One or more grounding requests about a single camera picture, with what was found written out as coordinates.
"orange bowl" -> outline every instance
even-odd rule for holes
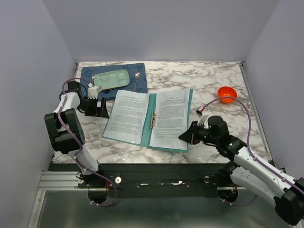
[[[218,97],[223,97],[223,96],[231,96],[231,97],[237,98],[238,94],[233,88],[231,88],[229,86],[223,86],[218,90]],[[230,103],[234,102],[235,100],[231,99],[231,98],[223,98],[220,101],[225,104],[230,104]]]

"green folder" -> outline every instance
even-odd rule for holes
[[[191,89],[190,93],[189,93],[189,101],[188,101],[188,115],[187,115],[187,123],[188,124],[189,124],[189,113],[190,113],[191,102],[192,102],[192,94],[193,94],[193,90]],[[187,149],[186,150],[149,146],[150,145],[150,138],[151,138],[151,135],[152,135],[151,119],[152,119],[153,111],[155,111],[155,107],[156,107],[156,96],[157,96],[157,94],[150,94],[150,96],[149,96],[149,105],[148,105],[146,119],[144,121],[143,129],[142,129],[142,140],[141,140],[140,144],[135,144],[135,143],[131,143],[131,142],[125,142],[125,141],[121,141],[121,140],[117,140],[117,139],[113,139],[113,138],[108,138],[108,137],[104,136],[104,133],[103,133],[102,137],[105,138],[105,139],[111,139],[111,140],[115,140],[115,141],[119,141],[119,142],[123,142],[123,143],[128,143],[128,144],[138,145],[138,146],[142,146],[142,147],[146,147],[146,148],[151,148],[151,149],[155,149],[155,150],[187,153],[188,152],[188,144],[187,144]]]

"white wall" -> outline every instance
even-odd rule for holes
[[[278,0],[43,0],[77,61],[245,60]]]
[[[271,154],[304,177],[304,1],[281,0],[245,61]]]
[[[75,64],[41,0],[0,3],[0,227],[27,226],[52,149],[44,115]]]

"document page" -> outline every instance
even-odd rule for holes
[[[178,139],[188,128],[190,89],[160,92],[156,96],[156,124],[150,146],[186,150],[187,143]]]
[[[148,104],[149,94],[119,90],[104,137],[140,144]]]

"navy placemat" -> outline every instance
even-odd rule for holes
[[[128,90],[133,91],[135,86],[135,73],[139,71],[141,73],[141,77],[137,80],[136,92],[138,93],[147,93],[148,85],[147,85],[147,76],[146,70],[144,68],[144,63],[135,63],[135,64],[127,64],[127,65],[108,65],[108,66],[90,66],[84,67],[81,70],[81,78],[86,79],[87,81],[92,81],[92,74],[100,74],[114,70],[127,70],[130,77],[129,85],[125,87],[120,87],[118,89],[102,91],[98,94],[98,98],[105,97],[106,99],[113,99],[116,97],[118,90]]]

